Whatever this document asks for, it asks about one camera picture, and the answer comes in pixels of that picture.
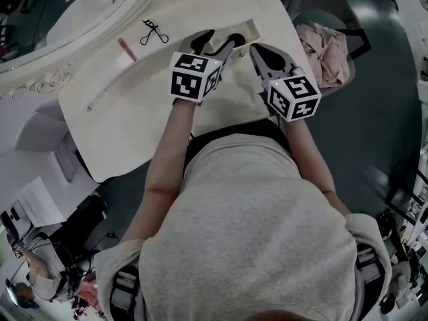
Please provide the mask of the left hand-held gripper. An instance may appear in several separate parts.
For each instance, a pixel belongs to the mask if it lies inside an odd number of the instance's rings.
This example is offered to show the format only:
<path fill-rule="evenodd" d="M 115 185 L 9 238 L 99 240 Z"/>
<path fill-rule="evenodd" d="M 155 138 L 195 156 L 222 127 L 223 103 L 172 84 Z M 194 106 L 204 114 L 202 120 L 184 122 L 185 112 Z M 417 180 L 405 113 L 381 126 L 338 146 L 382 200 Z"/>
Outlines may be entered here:
<path fill-rule="evenodd" d="M 214 29 L 198 31 L 186 37 L 175 51 L 170 62 L 170 94 L 174 98 L 201 103 L 204 97 L 215 90 L 223 63 L 231 52 L 245 45 L 245 38 L 240 33 L 231 34 L 213 53 L 200 54 L 215 33 Z"/>

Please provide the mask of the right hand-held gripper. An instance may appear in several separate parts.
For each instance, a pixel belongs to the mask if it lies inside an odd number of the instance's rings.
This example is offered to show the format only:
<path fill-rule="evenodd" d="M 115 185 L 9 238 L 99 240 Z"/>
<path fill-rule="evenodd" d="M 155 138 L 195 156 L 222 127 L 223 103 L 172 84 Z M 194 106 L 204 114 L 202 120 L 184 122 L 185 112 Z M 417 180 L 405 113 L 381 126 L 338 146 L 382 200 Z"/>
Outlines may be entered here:
<path fill-rule="evenodd" d="M 322 95 L 288 53 L 272 45 L 253 43 L 249 54 L 262 79 L 260 96 L 270 116 L 293 122 L 315 114 Z"/>

